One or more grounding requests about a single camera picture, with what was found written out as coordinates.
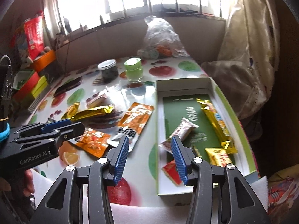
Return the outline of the person left hand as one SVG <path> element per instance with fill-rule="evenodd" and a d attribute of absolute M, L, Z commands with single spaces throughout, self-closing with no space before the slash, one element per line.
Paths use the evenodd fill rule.
<path fill-rule="evenodd" d="M 10 184 L 4 178 L 0 178 L 0 187 L 1 187 L 1 191 L 10 191 L 11 190 Z M 35 188 L 34 188 L 34 184 L 33 184 L 33 173 L 29 169 L 24 172 L 23 195 L 25 197 L 29 197 L 31 194 L 34 194 L 34 192 L 35 192 Z"/>

